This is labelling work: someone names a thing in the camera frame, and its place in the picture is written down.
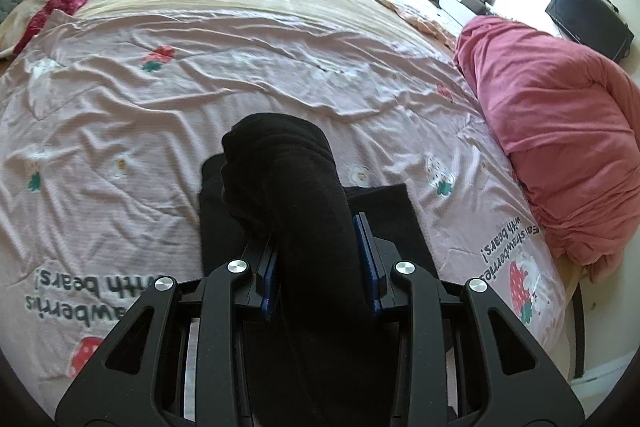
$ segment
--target red strawberry graphic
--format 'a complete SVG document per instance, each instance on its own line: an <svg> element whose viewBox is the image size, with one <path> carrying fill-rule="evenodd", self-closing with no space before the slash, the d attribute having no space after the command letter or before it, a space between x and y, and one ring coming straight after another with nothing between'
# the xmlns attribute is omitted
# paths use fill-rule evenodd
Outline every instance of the red strawberry graphic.
<svg viewBox="0 0 640 427"><path fill-rule="evenodd" d="M518 269L515 262L509 265L509 286L511 287L511 302L513 311L520 316L523 324L531 322L531 296L524 288L524 279L528 275L527 271Z"/></svg>
<svg viewBox="0 0 640 427"><path fill-rule="evenodd" d="M171 62L175 50L171 46L158 46L142 60L142 69L147 72L159 71L163 64Z"/></svg>
<svg viewBox="0 0 640 427"><path fill-rule="evenodd" d="M447 89L444 86L438 86L438 94L440 96L444 96L444 98L448 99L449 102L453 102L453 95L451 94L450 90Z"/></svg>
<svg viewBox="0 0 640 427"><path fill-rule="evenodd" d="M98 337L85 337L78 344L73 358L71 359L71 367L69 368L69 377L75 378L80 373L80 370L84 367L87 360L91 358L91 355L98 349L98 346L102 343L102 339Z"/></svg>

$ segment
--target silver screw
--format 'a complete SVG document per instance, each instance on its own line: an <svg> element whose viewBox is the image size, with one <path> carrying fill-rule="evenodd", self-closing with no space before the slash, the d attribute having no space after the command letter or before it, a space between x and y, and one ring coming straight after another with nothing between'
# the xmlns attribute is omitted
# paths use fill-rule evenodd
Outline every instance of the silver screw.
<svg viewBox="0 0 640 427"><path fill-rule="evenodd" d="M247 268L247 263L242 259L235 259L226 265L226 269L231 273L242 273Z"/></svg>
<svg viewBox="0 0 640 427"><path fill-rule="evenodd" d="M400 261L400 263L396 264L396 270L408 275L415 272L415 266L414 263L409 263L409 261Z"/></svg>
<svg viewBox="0 0 640 427"><path fill-rule="evenodd" d="M488 286L482 279L471 279L469 281L469 288L471 288L474 292L482 293L486 292Z"/></svg>
<svg viewBox="0 0 640 427"><path fill-rule="evenodd" d="M159 292L168 290L173 285L174 285L174 280L171 279L171 277L161 277L154 284L154 286L156 287L156 290L158 290Z"/></svg>

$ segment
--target black towel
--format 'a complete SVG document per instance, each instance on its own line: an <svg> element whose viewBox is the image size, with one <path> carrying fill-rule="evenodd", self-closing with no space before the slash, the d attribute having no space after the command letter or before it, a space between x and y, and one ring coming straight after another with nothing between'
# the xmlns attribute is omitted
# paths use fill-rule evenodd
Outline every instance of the black towel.
<svg viewBox="0 0 640 427"><path fill-rule="evenodd" d="M375 235L434 273L404 185L343 189L324 134L291 116L247 117L223 147L224 183L220 156L202 169L205 272L239 257L245 244L221 204L222 185L244 231L273 231L280 247L284 323L244 329L255 413L265 427L388 426L397 331L375 324L366 308L351 216L366 212ZM276 367L287 368L286 381Z"/></svg>

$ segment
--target black metal bracket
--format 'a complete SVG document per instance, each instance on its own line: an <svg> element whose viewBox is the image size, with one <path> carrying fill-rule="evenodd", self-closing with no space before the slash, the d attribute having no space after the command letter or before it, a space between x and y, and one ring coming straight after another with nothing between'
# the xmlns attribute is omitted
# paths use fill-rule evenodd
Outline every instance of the black metal bracket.
<svg viewBox="0 0 640 427"><path fill-rule="evenodd" d="M544 350L486 285L443 283L403 261L355 217L371 309L399 323L391 427L578 427L582 407ZM253 427L242 322L270 317L277 251L252 241L207 278L162 277L113 328L56 410L60 427ZM196 423L183 418L191 321L200 318ZM447 407L445 325L456 357L458 413ZM96 396L106 397L96 400Z"/></svg>

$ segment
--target folded pink blanket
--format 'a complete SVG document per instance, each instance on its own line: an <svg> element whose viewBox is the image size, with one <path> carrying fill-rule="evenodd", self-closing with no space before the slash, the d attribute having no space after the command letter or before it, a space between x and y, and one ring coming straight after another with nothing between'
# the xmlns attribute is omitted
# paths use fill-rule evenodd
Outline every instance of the folded pink blanket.
<svg viewBox="0 0 640 427"><path fill-rule="evenodd" d="M496 17L456 63L545 227L549 250L599 282L640 224L640 90L599 53Z"/></svg>

